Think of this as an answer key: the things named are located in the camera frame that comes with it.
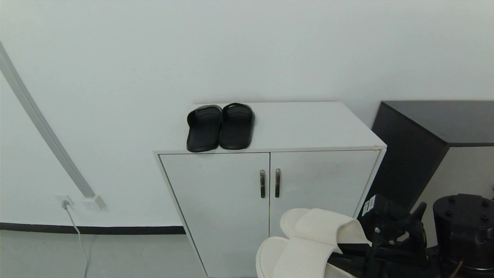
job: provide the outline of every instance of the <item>label sticker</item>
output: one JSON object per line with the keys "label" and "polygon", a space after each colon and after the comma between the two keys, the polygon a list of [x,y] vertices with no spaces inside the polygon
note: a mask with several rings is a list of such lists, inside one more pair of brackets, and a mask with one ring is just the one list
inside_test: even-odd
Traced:
{"label": "label sticker", "polygon": [[364,209],[362,210],[362,216],[369,210],[369,201],[364,204]]}
{"label": "label sticker", "polygon": [[369,200],[369,208],[367,209],[367,211],[374,208],[374,202],[375,202],[375,195]]}

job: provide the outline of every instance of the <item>gray floor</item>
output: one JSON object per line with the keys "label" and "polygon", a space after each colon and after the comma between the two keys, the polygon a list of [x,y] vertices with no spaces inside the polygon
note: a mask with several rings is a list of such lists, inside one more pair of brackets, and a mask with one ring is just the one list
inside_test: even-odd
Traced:
{"label": "gray floor", "polygon": [[[82,235],[88,278],[204,278],[186,235]],[[1,278],[83,277],[76,234],[0,231]]]}

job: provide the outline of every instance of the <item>wall socket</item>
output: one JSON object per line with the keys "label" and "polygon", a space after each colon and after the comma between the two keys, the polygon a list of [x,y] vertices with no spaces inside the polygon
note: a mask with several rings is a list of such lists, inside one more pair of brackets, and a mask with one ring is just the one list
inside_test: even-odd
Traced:
{"label": "wall socket", "polygon": [[82,204],[88,210],[101,210],[102,208],[106,207],[106,204],[105,202],[103,202],[103,199],[100,195],[96,195],[93,198],[83,199]]}
{"label": "wall socket", "polygon": [[74,202],[70,199],[68,195],[55,194],[55,199],[57,200],[59,205],[62,205],[64,200],[69,201],[69,205],[73,206]]}

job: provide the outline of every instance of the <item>cabinet top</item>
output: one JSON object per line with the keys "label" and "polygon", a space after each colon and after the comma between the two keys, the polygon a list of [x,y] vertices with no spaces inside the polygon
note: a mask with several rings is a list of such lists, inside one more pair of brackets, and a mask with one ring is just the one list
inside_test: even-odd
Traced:
{"label": "cabinet top", "polygon": [[[379,139],[341,102],[260,102],[246,103],[255,113],[249,148],[225,150],[218,147],[203,153],[284,152],[318,150],[385,149]],[[187,115],[202,104],[183,109],[170,119],[167,138],[156,154],[191,153],[186,148]]]}

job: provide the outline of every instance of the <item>metal handle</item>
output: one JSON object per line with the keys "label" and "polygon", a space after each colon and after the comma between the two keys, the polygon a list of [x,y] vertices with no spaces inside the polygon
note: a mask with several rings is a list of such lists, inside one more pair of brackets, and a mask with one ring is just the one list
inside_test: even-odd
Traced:
{"label": "metal handle", "polygon": [[280,197],[280,179],[281,179],[281,170],[279,168],[275,171],[276,181],[275,181],[275,197]]}
{"label": "metal handle", "polygon": [[266,197],[266,172],[264,170],[260,171],[261,176],[261,198]]}

